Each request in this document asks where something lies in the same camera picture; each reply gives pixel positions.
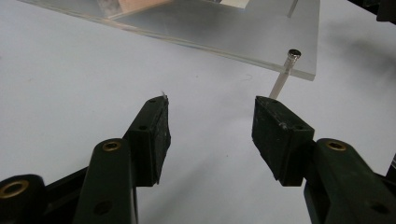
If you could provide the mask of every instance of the white table surface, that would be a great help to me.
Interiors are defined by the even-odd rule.
[[[396,146],[396,26],[322,0],[313,82],[278,98],[354,146],[384,175]],[[141,223],[309,223],[303,188],[282,188],[251,141],[256,95],[277,73],[24,3],[0,2],[0,179],[49,184],[121,137],[147,99],[170,99],[161,184],[139,189]]]

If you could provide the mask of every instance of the metal pin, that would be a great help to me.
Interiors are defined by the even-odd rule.
[[[294,64],[297,62],[301,56],[301,52],[297,49],[290,49],[288,52],[288,59],[285,61],[285,71],[279,74],[277,77],[276,83],[271,91],[270,98],[276,99],[279,95],[280,91],[282,90],[283,86],[285,85],[286,79],[290,75],[291,69],[293,68]]]
[[[298,2],[298,0],[294,0],[293,3],[291,4],[291,8],[290,8],[289,13],[288,13],[288,17],[289,18],[291,18],[291,15],[293,14],[294,9],[297,6],[297,2]]]

